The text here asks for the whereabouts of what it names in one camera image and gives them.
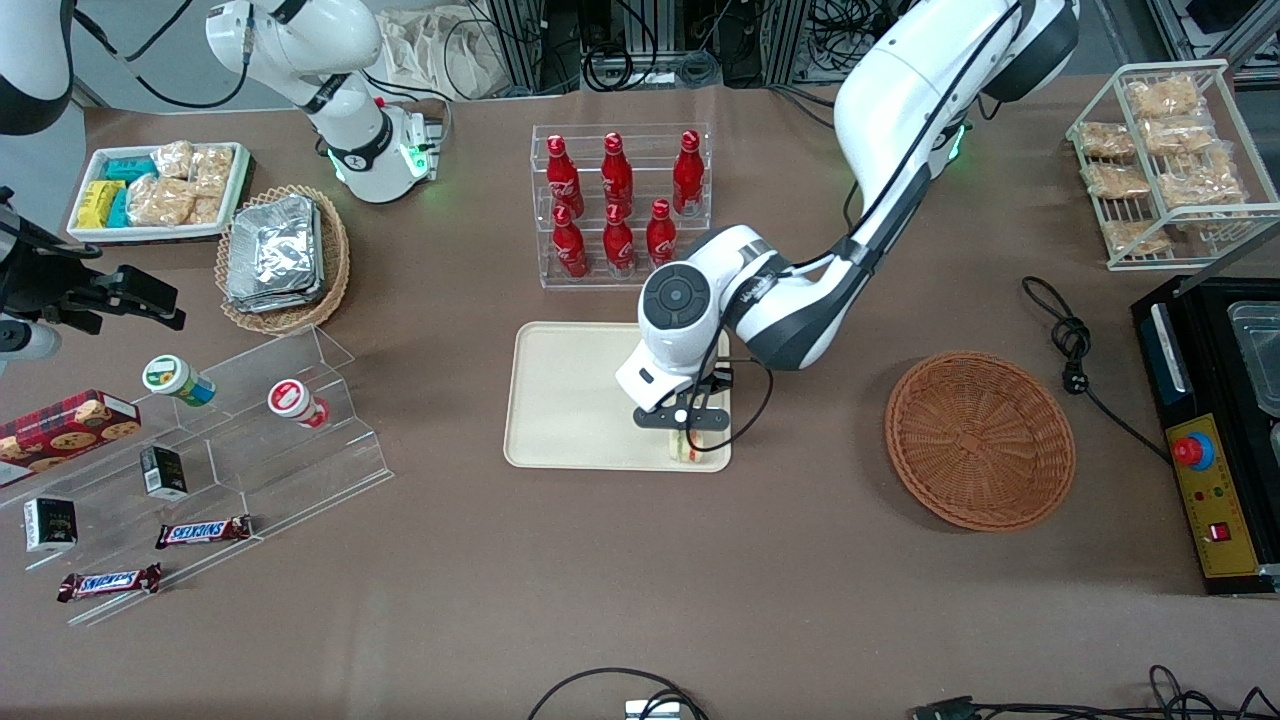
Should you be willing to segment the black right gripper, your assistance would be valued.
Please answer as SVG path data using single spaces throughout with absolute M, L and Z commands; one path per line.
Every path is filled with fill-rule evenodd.
M 140 316 L 183 331 L 186 313 L 175 287 L 131 265 L 104 275 L 84 265 L 102 256 L 92 243 L 72 246 L 24 219 L 1 190 L 3 311 L 27 322 L 67 324 L 86 334 L 101 331 L 102 313 Z M 97 283 L 102 278 L 102 286 Z

